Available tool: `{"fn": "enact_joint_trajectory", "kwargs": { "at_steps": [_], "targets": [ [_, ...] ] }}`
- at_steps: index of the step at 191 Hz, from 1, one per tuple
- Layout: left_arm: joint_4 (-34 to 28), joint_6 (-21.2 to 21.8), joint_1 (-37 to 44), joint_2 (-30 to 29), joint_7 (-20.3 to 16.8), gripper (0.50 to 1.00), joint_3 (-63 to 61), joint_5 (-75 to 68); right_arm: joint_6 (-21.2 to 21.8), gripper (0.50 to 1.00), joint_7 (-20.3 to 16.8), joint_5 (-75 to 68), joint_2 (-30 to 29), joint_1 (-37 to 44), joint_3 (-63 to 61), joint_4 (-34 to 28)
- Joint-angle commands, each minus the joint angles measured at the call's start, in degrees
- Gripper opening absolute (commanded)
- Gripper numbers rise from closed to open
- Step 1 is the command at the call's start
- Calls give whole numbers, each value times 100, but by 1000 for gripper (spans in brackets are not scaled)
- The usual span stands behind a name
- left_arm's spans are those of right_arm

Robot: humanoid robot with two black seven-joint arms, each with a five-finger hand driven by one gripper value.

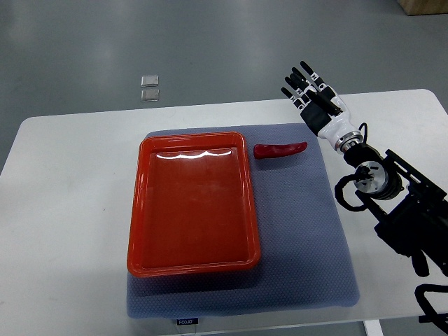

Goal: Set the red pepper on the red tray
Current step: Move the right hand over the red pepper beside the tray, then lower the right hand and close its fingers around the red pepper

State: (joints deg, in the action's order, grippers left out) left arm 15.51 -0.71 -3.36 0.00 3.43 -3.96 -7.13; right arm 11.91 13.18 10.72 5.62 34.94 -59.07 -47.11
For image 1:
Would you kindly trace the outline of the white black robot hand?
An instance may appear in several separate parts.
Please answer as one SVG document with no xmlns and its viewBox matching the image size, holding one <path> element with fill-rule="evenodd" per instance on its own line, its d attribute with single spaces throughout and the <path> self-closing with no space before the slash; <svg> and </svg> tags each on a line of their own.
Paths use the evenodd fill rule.
<svg viewBox="0 0 448 336">
<path fill-rule="evenodd" d="M 299 110 L 306 126 L 325 139 L 338 153 L 363 142 L 361 131 L 351 123 L 351 112 L 337 92 L 305 61 L 285 77 L 282 93 Z"/>
</svg>

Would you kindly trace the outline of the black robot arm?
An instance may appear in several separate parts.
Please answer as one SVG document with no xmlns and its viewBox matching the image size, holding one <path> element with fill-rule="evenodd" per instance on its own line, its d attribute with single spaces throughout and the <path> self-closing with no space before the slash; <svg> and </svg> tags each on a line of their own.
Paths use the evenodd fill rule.
<svg viewBox="0 0 448 336">
<path fill-rule="evenodd" d="M 447 193 L 392 150 L 381 156 L 367 138 L 362 123 L 341 146 L 355 171 L 336 184 L 337 202 L 351 212 L 368 210 L 377 236 L 410 258 L 419 277 L 430 274 L 429 260 L 446 274 Z"/>
</svg>

